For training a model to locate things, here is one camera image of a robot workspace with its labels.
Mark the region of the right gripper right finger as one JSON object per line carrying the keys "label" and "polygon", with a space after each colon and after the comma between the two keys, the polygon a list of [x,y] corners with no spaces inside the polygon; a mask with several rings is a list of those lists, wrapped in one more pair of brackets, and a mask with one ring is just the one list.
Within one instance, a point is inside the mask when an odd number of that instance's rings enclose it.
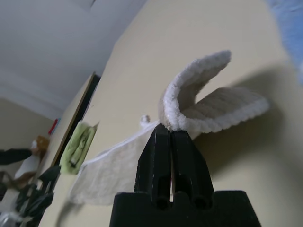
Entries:
{"label": "right gripper right finger", "polygon": [[204,157],[186,131],[171,133],[173,194],[185,193],[192,205],[207,210],[214,188]]}

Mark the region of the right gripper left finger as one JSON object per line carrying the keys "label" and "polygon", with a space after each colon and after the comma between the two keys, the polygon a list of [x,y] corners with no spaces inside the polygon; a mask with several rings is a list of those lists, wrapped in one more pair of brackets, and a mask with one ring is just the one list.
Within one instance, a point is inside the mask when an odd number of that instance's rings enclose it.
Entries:
{"label": "right gripper left finger", "polygon": [[157,125],[138,160],[134,192],[149,195],[151,203],[160,210],[170,206],[171,184],[170,132]]}

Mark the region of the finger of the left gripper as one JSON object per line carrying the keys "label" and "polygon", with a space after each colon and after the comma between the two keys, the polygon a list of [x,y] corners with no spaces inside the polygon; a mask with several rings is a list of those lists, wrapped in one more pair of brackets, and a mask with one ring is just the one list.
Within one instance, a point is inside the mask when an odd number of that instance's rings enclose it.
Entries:
{"label": "finger of the left gripper", "polygon": [[53,192],[45,193],[35,186],[26,186],[18,195],[18,211],[23,218],[34,218],[43,214],[52,201]]}
{"label": "finger of the left gripper", "polygon": [[38,179],[42,182],[41,189],[54,189],[61,170],[60,165],[52,166],[45,170]]}

